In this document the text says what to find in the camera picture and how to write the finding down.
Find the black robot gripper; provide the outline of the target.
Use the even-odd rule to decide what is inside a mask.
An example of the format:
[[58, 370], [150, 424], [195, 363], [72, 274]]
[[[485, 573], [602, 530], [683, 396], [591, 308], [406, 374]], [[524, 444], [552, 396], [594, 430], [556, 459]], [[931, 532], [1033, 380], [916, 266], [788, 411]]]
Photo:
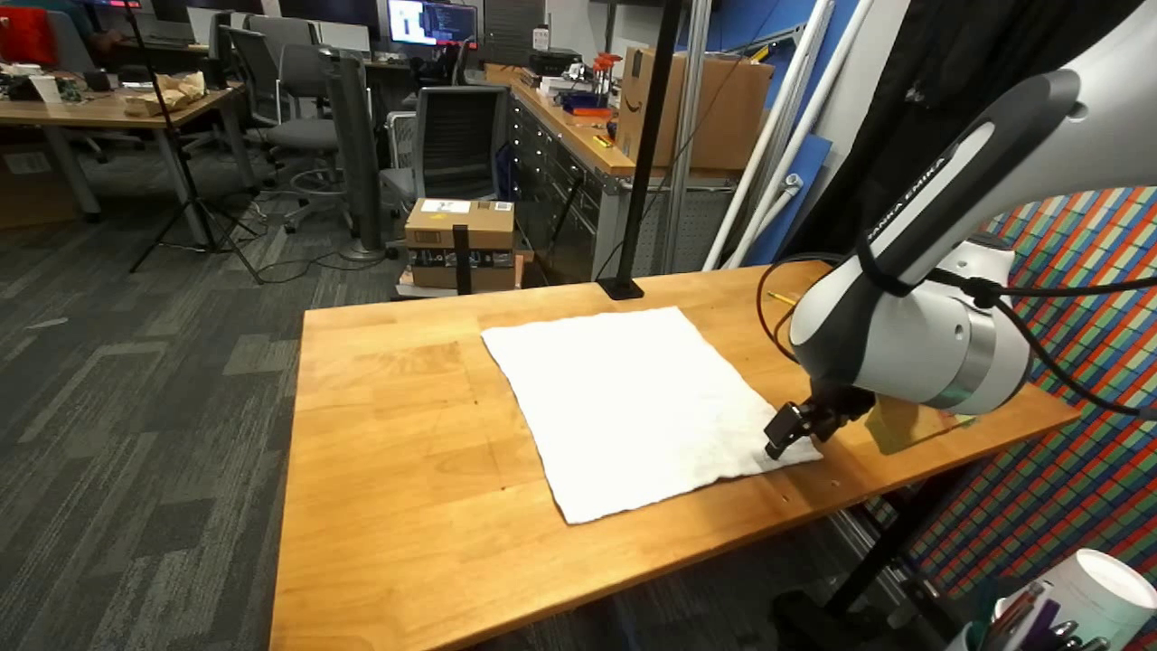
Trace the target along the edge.
[[859, 420], [874, 405], [872, 391], [859, 386], [816, 386], [804, 408], [786, 405], [767, 424], [763, 451], [782, 459], [797, 437], [805, 430], [810, 437], [832, 437], [841, 424]]

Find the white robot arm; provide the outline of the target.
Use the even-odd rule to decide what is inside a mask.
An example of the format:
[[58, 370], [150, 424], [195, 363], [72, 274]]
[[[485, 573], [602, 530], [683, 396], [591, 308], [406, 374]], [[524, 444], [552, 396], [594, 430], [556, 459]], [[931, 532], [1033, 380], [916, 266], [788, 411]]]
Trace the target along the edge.
[[767, 455], [825, 443], [878, 398], [981, 418], [1027, 380], [1014, 255], [981, 244], [1032, 198], [1157, 180], [1157, 0], [1088, 50], [996, 98], [867, 239], [793, 311], [810, 398], [767, 424]]

